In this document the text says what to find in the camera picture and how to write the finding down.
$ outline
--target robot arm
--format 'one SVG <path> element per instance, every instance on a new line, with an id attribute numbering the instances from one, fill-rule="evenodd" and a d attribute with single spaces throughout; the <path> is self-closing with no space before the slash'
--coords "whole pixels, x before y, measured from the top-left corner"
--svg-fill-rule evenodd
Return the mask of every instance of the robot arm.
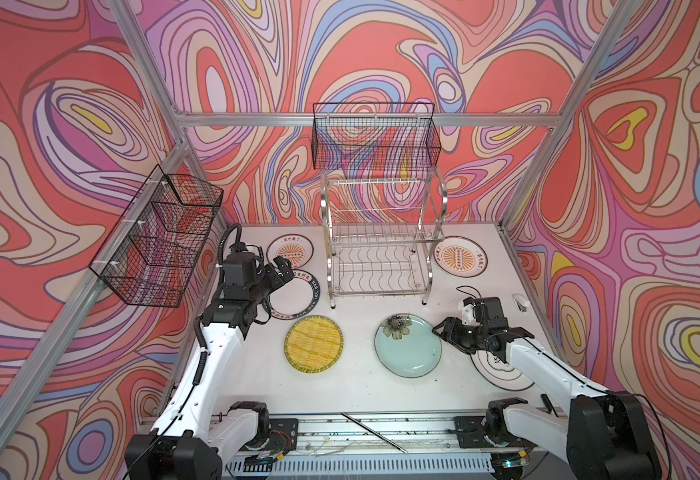
<path id="1" fill-rule="evenodd" d="M 211 411 L 231 360 L 241 349 L 257 306 L 294 278 L 288 260 L 265 264 L 240 241 L 240 225 L 231 225 L 224 245 L 238 230 L 231 254 L 222 262 L 219 286 L 203 315 L 196 319 L 198 345 L 174 396 L 149 435 L 134 435 L 126 447 L 133 480 L 219 478 L 223 466 L 244 445 L 264 445 L 270 433 L 267 407 L 237 402 L 220 424 L 209 430 Z"/>
<path id="2" fill-rule="evenodd" d="M 640 401 L 611 392 L 556 357 L 523 328 L 511 328 L 496 297 L 460 302 L 462 319 L 433 329 L 467 354 L 486 350 L 532 379 L 566 412 L 551 416 L 521 398 L 489 403 L 487 435 L 498 441 L 525 438 L 566 461 L 577 478 L 658 479 L 662 468 Z"/>

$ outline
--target black cable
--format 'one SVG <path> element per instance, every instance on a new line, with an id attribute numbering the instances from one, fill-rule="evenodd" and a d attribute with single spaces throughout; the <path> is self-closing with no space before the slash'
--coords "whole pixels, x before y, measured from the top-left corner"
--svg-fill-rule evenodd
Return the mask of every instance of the black cable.
<path id="1" fill-rule="evenodd" d="M 152 450 L 153 447 L 154 447 L 158 442 L 161 441 L 161 438 L 163 438 L 163 436 L 166 434 L 166 432 L 168 432 L 168 431 L 171 429 L 172 425 L 174 425 L 174 422 L 176 422 L 176 419 L 179 418 L 179 417 L 181 417 L 182 409 L 185 408 L 185 405 L 187 404 L 187 401 L 190 400 L 190 397 L 191 397 L 191 395 L 192 395 L 192 391 L 193 391 L 193 390 L 195 390 L 195 385 L 193 385 L 193 386 L 190 388 L 190 393 L 187 394 L 187 397 L 185 398 L 185 401 L 182 403 L 182 406 L 179 408 L 179 411 L 176 413 L 176 416 L 175 416 L 174 418 L 171 419 L 171 422 L 169 422 L 169 426 L 167 426 L 166 429 L 163 430 L 163 433 L 160 434 L 160 435 L 158 436 L 158 438 L 156 438 L 155 440 L 153 440 L 153 442 L 150 443 L 150 444 L 147 446 L 147 448 L 145 448 L 144 452 L 140 453 L 140 455 L 139 455 L 138 457 L 136 457 L 136 459 L 132 462 L 131 466 L 128 467 L 128 468 L 126 469 L 126 473 L 124 473 L 124 476 L 121 478 L 121 480 L 126 480 L 126 478 L 129 476 L 129 473 L 131 472 L 131 469 L 134 467 L 134 465 L 136 465 L 136 463 L 137 463 L 143 456 L 145 456 L 146 453 L 149 453 L 150 450 Z"/>
<path id="2" fill-rule="evenodd" d="M 232 233 L 233 230 L 236 230 L 235 232 L 235 243 L 238 244 L 241 241 L 241 231 L 243 227 L 240 224 L 230 224 L 227 226 L 225 231 L 221 235 L 221 240 L 219 241 L 219 246 L 216 249 L 216 263 L 221 265 L 222 262 L 225 260 L 225 244 L 227 243 L 227 239 L 230 238 L 230 234 Z M 221 285 L 222 283 L 225 283 L 225 271 L 220 270 L 219 271 L 219 283 L 217 285 Z"/>
<path id="3" fill-rule="evenodd" d="M 534 466 L 534 468 L 532 468 L 530 471 L 526 472 L 526 473 L 525 473 L 522 477 L 520 477 L 520 478 L 521 478 L 521 479 L 523 479 L 523 478 L 528 478 L 528 477 L 531 476 L 532 473 L 536 472 L 536 469 L 539 468 L 540 465 L 542 465 L 542 462 L 544 462 L 544 459 L 547 458 L 547 455 L 549 455 L 549 452 L 544 452 L 544 455 L 543 455 L 542 458 L 536 463 L 536 465 Z"/>
<path id="4" fill-rule="evenodd" d="M 517 333 L 514 333 L 514 332 L 503 332 L 503 333 L 512 333 L 513 335 L 517 336 L 519 339 L 526 338 L 526 337 L 518 335 Z M 497 336 L 497 335 L 498 335 L 498 333 L 495 333 L 494 335 L 487 337 L 486 342 L 488 342 L 489 338 L 491 338 L 492 336 Z M 536 349 L 537 352 L 541 353 L 542 355 L 546 356 L 548 359 L 552 360 L 552 362 L 555 363 L 557 366 L 566 370 L 566 372 L 568 372 L 569 374 L 571 373 L 568 371 L 568 368 L 566 368 L 561 363 L 559 363 L 558 360 L 556 360 L 556 358 L 554 356 L 551 356 L 547 352 L 540 350 L 536 345 L 534 345 L 533 343 L 531 343 L 529 341 L 526 341 L 526 343 L 528 343 L 530 346 L 534 347 L 534 349 Z M 590 389 L 593 389 L 596 392 L 600 392 L 604 395 L 636 396 L 638 398 L 644 399 L 646 401 L 646 403 L 648 403 L 648 408 L 651 409 L 651 413 L 654 415 L 654 418 L 656 418 L 656 423 L 659 426 L 659 433 L 662 434 L 662 442 L 664 444 L 664 452 L 667 454 L 667 480 L 670 480 L 670 478 L 672 478 L 672 457 L 671 457 L 671 453 L 670 453 L 670 446 L 669 446 L 669 442 L 667 441 L 667 436 L 664 434 L 664 427 L 662 426 L 662 420 L 659 418 L 659 414 L 657 414 L 656 408 L 654 408 L 654 404 L 651 403 L 651 400 L 649 400 L 648 397 L 646 397 L 642 393 L 629 393 L 629 392 L 628 393 L 618 393 L 618 392 L 612 392 L 611 390 L 604 391 L 601 389 L 596 389 L 589 384 L 585 384 L 585 385 L 587 387 L 589 387 Z"/>
<path id="5" fill-rule="evenodd" d="M 198 344 L 201 347 L 201 356 L 198 359 L 198 368 L 195 369 L 195 376 L 192 379 L 192 387 L 190 388 L 190 392 L 187 394 L 187 397 L 185 398 L 185 401 L 182 402 L 182 406 L 179 408 L 179 411 L 176 413 L 176 416 L 171 419 L 171 422 L 169 422 L 169 426 L 166 427 L 165 430 L 163 430 L 163 433 L 158 436 L 155 440 L 153 440 L 152 443 L 150 443 L 147 448 L 145 448 L 144 452 L 140 453 L 138 457 L 136 457 L 136 460 L 132 462 L 131 467 L 128 467 L 126 469 L 126 473 L 124 474 L 124 477 L 121 480 L 126 480 L 126 477 L 129 476 L 129 472 L 131 471 L 131 468 L 136 465 L 136 463 L 150 450 L 153 449 L 153 447 L 160 442 L 161 438 L 168 432 L 172 425 L 174 425 L 174 422 L 176 422 L 176 419 L 181 417 L 182 414 L 182 409 L 185 408 L 185 405 L 187 405 L 187 401 L 190 400 L 190 397 L 192 396 L 192 391 L 195 390 L 195 387 L 198 386 L 201 383 L 201 378 L 203 377 L 203 370 L 205 369 L 205 363 L 206 363 L 206 358 L 209 356 L 209 352 L 206 350 L 208 348 L 208 344 L 206 343 L 205 337 L 203 336 L 203 331 L 201 330 L 201 318 L 202 316 L 198 316 L 195 318 L 195 321 L 193 322 L 193 330 L 195 331 L 195 338 L 198 340 Z"/>
<path id="6" fill-rule="evenodd" d="M 198 316 L 193 323 L 195 338 L 198 340 L 198 345 L 201 347 L 201 357 L 198 359 L 198 368 L 195 369 L 195 376 L 192 378 L 192 386 L 196 386 L 201 383 L 203 370 L 205 369 L 205 362 L 209 357 L 209 345 L 205 342 L 205 337 L 203 336 L 203 331 L 201 330 L 201 318 L 202 316 Z"/>
<path id="7" fill-rule="evenodd" d="M 268 295 L 267 297 L 265 297 L 265 302 L 267 302 L 268 304 L 270 303 L 270 296 L 269 296 L 269 295 Z M 265 312 L 267 312 L 267 320 L 265 320 L 265 321 L 263 322 L 263 321 L 257 320 L 257 319 L 255 318 L 255 319 L 254 319 L 254 323 L 259 323 L 259 325 L 265 325 L 267 322 L 269 322 L 270 319 L 272 318 L 272 307 L 270 307 L 269 309 L 266 309 L 266 308 L 265 308 Z"/>
<path id="8" fill-rule="evenodd" d="M 464 290 L 460 290 L 461 288 L 471 288 L 478 293 L 478 296 L 474 296 L 472 293 L 465 292 Z M 472 285 L 459 285 L 457 287 L 457 292 L 461 292 L 461 293 L 464 293 L 465 295 L 469 295 L 472 298 L 474 298 L 475 300 L 480 299 L 480 305 L 483 307 L 483 319 L 488 319 L 489 310 L 488 310 L 488 307 L 486 306 L 486 301 L 483 300 L 483 294 L 480 293 L 480 290 L 478 290 L 477 288 L 475 288 Z"/>

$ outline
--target psychedelic patterned wall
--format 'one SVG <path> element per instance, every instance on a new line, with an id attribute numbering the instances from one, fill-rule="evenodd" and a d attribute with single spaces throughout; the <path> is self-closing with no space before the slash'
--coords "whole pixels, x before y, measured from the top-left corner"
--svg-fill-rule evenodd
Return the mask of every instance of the psychedelic patterned wall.
<path id="1" fill-rule="evenodd" d="M 645 3 L 511 232 L 571 363 L 699 479 L 700 2 Z"/>
<path id="2" fill-rule="evenodd" d="M 0 480 L 123 477 L 126 444 L 160 410 L 218 241 L 214 229 L 179 308 L 97 302 L 0 456 Z"/>
<path id="3" fill-rule="evenodd" d="M 172 147 L 105 2 L 43 4 L 0 2 L 0 395 Z M 113 477 L 134 422 L 157 405 L 211 260 L 207 250 L 177 310 L 103 294 L 0 478 Z"/>
<path id="4" fill-rule="evenodd" d="M 427 99 L 440 112 L 544 113 L 559 110 L 611 8 L 606 0 L 155 0 L 138 17 L 179 110 L 299 112 L 316 101 Z M 320 221 L 309 128 L 188 134 L 229 193 L 229 219 Z M 450 220 L 498 220 L 542 135 L 441 129 Z"/>
<path id="5" fill-rule="evenodd" d="M 211 181 L 225 189 L 222 209 L 228 220 L 321 222 L 320 172 L 312 167 L 311 128 L 242 128 L 239 137 L 229 138 L 216 137 L 218 130 L 209 127 L 195 130 L 199 136 L 213 138 L 203 144 L 196 140 L 193 145 Z M 447 220 L 498 220 L 544 133 L 542 128 L 530 127 L 455 128 L 453 136 L 460 140 L 455 145 L 444 144 L 438 161 L 449 194 Z M 332 197 L 331 203 L 336 210 L 349 205 L 370 209 L 404 203 L 416 209 L 422 192 L 420 184 L 411 183 L 379 195 L 364 190 L 351 197 Z M 395 215 L 355 219 L 369 220 L 410 219 Z"/>

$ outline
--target aluminum frame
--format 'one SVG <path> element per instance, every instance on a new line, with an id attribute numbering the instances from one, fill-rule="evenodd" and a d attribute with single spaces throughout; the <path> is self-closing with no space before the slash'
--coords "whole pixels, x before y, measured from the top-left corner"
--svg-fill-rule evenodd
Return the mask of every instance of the aluminum frame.
<path id="1" fill-rule="evenodd" d="M 396 117 L 404 114 L 379 114 Z M 311 127 L 313 114 L 308 113 L 190 113 L 176 115 L 182 127 Z M 548 114 L 433 114 L 437 127 L 556 127 L 561 115 Z"/>
<path id="2" fill-rule="evenodd" d="M 164 159 L 163 169 L 166 172 L 175 172 L 186 155 L 187 144 L 178 143 Z M 155 181 L 145 183 L 142 194 L 134 199 L 134 205 L 126 212 L 120 224 L 116 226 L 115 233 L 103 247 L 100 253 L 102 257 L 109 258 L 129 233 L 132 223 L 136 221 L 152 197 L 153 191 L 158 187 L 159 178 L 160 176 L 153 179 Z M 46 385 L 60 358 L 104 290 L 105 283 L 91 269 L 86 269 L 84 278 L 78 283 L 73 293 L 70 293 L 70 298 L 65 302 L 62 310 L 41 336 L 4 394 L 0 396 L 0 454 L 19 428 L 28 410 L 38 398 L 40 390 Z"/>
<path id="3" fill-rule="evenodd" d="M 555 356 L 558 357 L 560 360 L 563 360 L 564 362 L 568 363 L 566 353 L 563 351 L 563 347 L 560 344 L 560 341 L 558 341 L 558 337 L 555 336 L 555 332 L 552 331 L 552 323 L 549 321 L 547 312 L 542 308 L 542 305 L 539 303 L 535 293 L 536 290 L 531 284 L 531 280 L 528 278 L 526 271 L 520 265 L 520 257 L 518 256 L 518 251 L 515 250 L 513 242 L 509 239 L 507 230 L 505 230 L 502 226 L 497 225 L 497 233 L 499 234 L 499 238 L 502 239 L 502 244 L 504 244 L 504 250 L 507 251 L 509 261 L 512 262 L 513 267 L 515 267 L 515 273 L 518 274 L 520 283 L 523 284 L 523 289 L 526 291 L 528 301 L 531 302 L 531 308 L 536 313 L 536 318 L 538 318 L 539 323 L 542 325 L 542 331 L 544 331 L 544 334 L 547 337 L 547 343 L 549 343 L 550 350 L 552 350 Z"/>
<path id="4" fill-rule="evenodd" d="M 523 199 L 536 187 L 542 172 L 555 154 L 558 144 L 563 139 L 563 135 L 566 134 L 568 124 L 573 121 L 576 110 L 584 101 L 587 91 L 594 83 L 603 64 L 608 59 L 608 55 L 611 54 L 616 42 L 619 40 L 619 35 L 623 33 L 630 18 L 632 18 L 632 15 L 643 1 L 620 0 L 616 2 L 611 14 L 605 20 L 603 30 L 595 39 L 592 50 L 582 65 L 582 70 L 576 75 L 571 89 L 568 90 L 568 94 L 563 100 L 563 105 L 560 109 L 560 122 L 555 128 L 547 132 L 542 143 L 539 144 L 536 155 L 531 159 L 526 172 L 520 178 L 518 187 L 513 192 L 507 208 L 505 208 L 502 217 L 499 219 L 500 225 L 507 225 L 523 208 Z"/>
<path id="5" fill-rule="evenodd" d="M 586 91 L 589 86 L 592 85 L 594 78 L 600 71 L 602 63 L 616 43 L 616 39 L 622 33 L 624 26 L 641 3 L 642 2 L 639 1 L 630 2 L 628 0 L 621 0 L 614 6 L 612 14 L 610 14 L 606 20 L 601 34 L 595 41 L 593 50 L 585 59 L 582 71 L 576 76 L 574 85 L 568 92 L 559 113 L 433 115 L 433 120 L 438 126 L 529 126 L 551 128 L 551 132 L 546 135 L 545 140 L 540 144 L 537 155 L 532 159 L 531 165 L 529 165 L 526 174 L 523 175 L 518 188 L 516 188 L 513 197 L 510 199 L 510 204 L 508 208 L 505 209 L 504 215 L 502 216 L 502 225 L 504 225 L 508 219 L 514 217 L 520 206 L 519 199 L 525 197 L 536 185 L 542 169 L 552 157 L 557 143 L 562 139 L 565 129 L 571 122 L 578 104 L 584 99 Z M 148 88 L 163 115 L 163 120 L 166 122 L 175 140 L 174 148 L 163 161 L 163 168 L 167 173 L 176 172 L 182 160 L 187 159 L 187 168 L 192 174 L 200 178 L 208 178 L 195 149 L 191 146 L 186 136 L 185 130 L 188 127 L 219 125 L 295 127 L 311 125 L 311 114 L 191 114 L 179 112 L 169 95 L 165 82 L 163 82 L 163 77 L 150 52 L 150 47 L 147 44 L 144 32 L 136 19 L 136 15 L 128 5 L 127 0 L 110 0 L 110 6 L 116 24 L 118 24 L 123 33 L 126 44 L 131 49 L 135 62 L 139 70 L 143 73 Z M 149 195 L 143 193 L 140 198 L 142 197 L 149 198 Z M 135 206 L 131 210 L 132 212 L 139 213 L 141 209 L 136 208 L 139 202 L 140 199 L 135 200 Z M 118 228 L 128 230 L 127 226 L 124 224 L 119 225 Z M 118 237 L 122 237 L 120 232 L 114 235 L 114 239 Z M 504 240 L 506 241 L 506 248 L 512 248 L 512 245 L 507 243 L 509 238 L 507 238 L 506 232 L 503 234 L 503 239 L 506 239 Z M 524 275 L 522 274 L 519 276 L 523 281 Z M 528 289 L 526 283 L 524 283 L 524 286 L 527 291 L 532 291 Z M 40 392 L 45 385 L 49 375 L 56 367 L 59 358 L 67 349 L 67 346 L 70 344 L 70 341 L 73 339 L 88 312 L 94 306 L 94 303 L 96 303 L 96 299 L 103 291 L 103 288 L 104 283 L 97 279 L 93 272 L 87 270 L 84 279 L 70 295 L 70 298 L 65 303 L 59 315 L 57 315 L 49 329 L 41 337 L 35 349 L 1 396 L 0 454 L 21 424 L 27 410 L 38 396 L 38 392 Z M 536 299 L 530 300 L 537 313 L 543 316 L 544 312 L 539 310 L 537 304 L 534 303 Z"/>

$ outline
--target wire mesh basket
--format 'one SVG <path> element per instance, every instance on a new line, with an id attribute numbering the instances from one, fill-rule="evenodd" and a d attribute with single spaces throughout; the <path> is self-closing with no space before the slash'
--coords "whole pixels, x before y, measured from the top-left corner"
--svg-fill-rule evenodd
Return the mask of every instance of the wire mesh basket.
<path id="1" fill-rule="evenodd" d="M 313 104 L 313 167 L 348 178 L 425 176 L 441 154 L 434 109 L 428 102 Z"/>
<path id="2" fill-rule="evenodd" d="M 179 306 L 223 193 L 191 175 L 163 174 L 100 278 L 128 305 Z"/>

